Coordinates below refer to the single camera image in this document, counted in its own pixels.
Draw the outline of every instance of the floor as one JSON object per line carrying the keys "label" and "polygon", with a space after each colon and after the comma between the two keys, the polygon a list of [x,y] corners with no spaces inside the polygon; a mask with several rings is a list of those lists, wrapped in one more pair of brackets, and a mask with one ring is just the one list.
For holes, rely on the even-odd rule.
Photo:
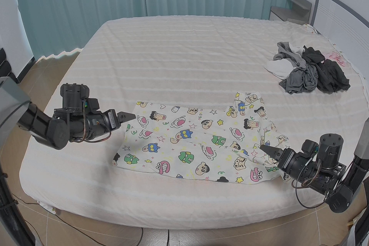
{"label": "floor", "polygon": [[[38,107],[45,109],[68,68],[78,52],[59,58],[40,60],[25,76],[20,87],[29,94]],[[19,182],[19,169],[27,149],[30,135],[14,128],[7,142],[0,150],[0,163],[8,174],[8,185],[12,193],[26,202],[34,202],[27,196]],[[364,188],[353,204],[342,214],[334,214],[329,207],[322,205],[317,209],[306,209],[288,216],[237,228],[212,230],[171,230],[170,246],[318,246],[339,244],[348,231],[347,222],[357,216],[367,205]],[[45,246],[83,245],[95,246],[93,242],[72,227],[49,214],[39,205],[26,205],[20,202],[21,214],[37,230]],[[78,216],[69,212],[60,212],[63,220],[107,246],[136,245],[141,237],[140,228],[109,224]],[[165,246],[167,230],[144,229],[142,246]],[[0,224],[1,245],[13,246]]]}

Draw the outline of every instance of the mattress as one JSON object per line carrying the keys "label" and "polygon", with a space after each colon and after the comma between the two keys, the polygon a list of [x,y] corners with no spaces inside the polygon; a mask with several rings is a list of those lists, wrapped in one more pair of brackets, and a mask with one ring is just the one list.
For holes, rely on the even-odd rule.
{"label": "mattress", "polygon": [[[344,138],[341,162],[353,159],[369,115],[359,75],[347,63],[347,92],[318,90],[290,95],[263,65],[277,42],[334,50],[322,35],[290,22],[256,19],[169,16],[108,21],[87,43],[62,79],[83,83],[100,109],[132,112],[136,101],[224,108],[234,93],[260,92],[268,118],[300,150],[305,139],[323,133]],[[62,105],[59,87],[45,112]],[[165,177],[116,168],[111,161],[125,127],[108,141],[69,143],[54,150],[30,139],[20,169],[26,194],[75,214],[116,224],[160,229],[240,226],[303,209],[293,188],[279,177],[255,185]],[[322,201],[299,190],[306,205]]]}

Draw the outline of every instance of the white headboard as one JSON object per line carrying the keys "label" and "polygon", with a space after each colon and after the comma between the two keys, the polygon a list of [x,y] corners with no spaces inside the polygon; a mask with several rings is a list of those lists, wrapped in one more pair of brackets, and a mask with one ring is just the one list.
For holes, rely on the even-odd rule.
{"label": "white headboard", "polygon": [[311,25],[335,44],[336,49],[342,51],[360,73],[369,79],[367,20],[339,0],[316,0]]}

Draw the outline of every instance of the pile of clothes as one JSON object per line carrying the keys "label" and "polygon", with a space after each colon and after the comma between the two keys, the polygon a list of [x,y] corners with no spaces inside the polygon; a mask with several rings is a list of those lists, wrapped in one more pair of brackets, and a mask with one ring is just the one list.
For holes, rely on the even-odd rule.
{"label": "pile of clothes", "polygon": [[296,47],[289,42],[278,42],[278,53],[267,62],[265,68],[276,77],[286,92],[310,92],[318,88],[322,92],[333,93],[350,88],[349,79],[337,62],[325,59],[314,48]]}

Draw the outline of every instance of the gray nightstand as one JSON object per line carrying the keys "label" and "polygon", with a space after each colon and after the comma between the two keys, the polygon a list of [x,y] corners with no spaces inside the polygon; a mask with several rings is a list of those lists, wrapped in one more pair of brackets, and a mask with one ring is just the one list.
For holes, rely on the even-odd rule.
{"label": "gray nightstand", "polygon": [[272,6],[270,21],[289,21],[303,25],[309,22],[311,3],[307,0],[287,0],[292,3],[292,9]]}

